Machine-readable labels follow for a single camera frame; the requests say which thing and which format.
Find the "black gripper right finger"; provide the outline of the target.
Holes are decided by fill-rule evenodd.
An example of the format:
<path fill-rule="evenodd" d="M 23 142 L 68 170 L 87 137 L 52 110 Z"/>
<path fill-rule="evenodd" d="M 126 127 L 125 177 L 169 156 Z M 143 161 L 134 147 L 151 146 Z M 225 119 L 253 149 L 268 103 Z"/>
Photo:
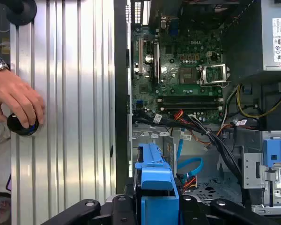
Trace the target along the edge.
<path fill-rule="evenodd" d="M 192 195 L 180 196 L 181 225 L 276 225 L 277 222 L 260 216 L 227 199 L 212 200 L 208 210 L 202 210 Z"/>

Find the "person's bare hand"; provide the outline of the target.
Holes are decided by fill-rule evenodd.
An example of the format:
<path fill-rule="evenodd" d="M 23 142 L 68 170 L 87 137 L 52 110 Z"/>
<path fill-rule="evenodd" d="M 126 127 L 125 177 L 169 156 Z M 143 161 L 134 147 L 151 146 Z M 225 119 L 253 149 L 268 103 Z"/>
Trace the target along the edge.
<path fill-rule="evenodd" d="M 0 71 L 0 122 L 7 120 L 1 105 L 5 104 L 18 117 L 21 125 L 28 128 L 38 120 L 44 122 L 44 100 L 15 73 Z"/>

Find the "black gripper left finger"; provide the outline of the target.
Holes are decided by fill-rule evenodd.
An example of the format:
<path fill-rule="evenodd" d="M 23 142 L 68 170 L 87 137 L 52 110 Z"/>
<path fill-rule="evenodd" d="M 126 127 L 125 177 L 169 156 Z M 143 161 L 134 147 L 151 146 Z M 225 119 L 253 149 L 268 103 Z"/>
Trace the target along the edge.
<path fill-rule="evenodd" d="M 116 195 L 101 205 L 99 201 L 84 199 L 43 222 L 44 225 L 134 225 L 133 199 Z"/>

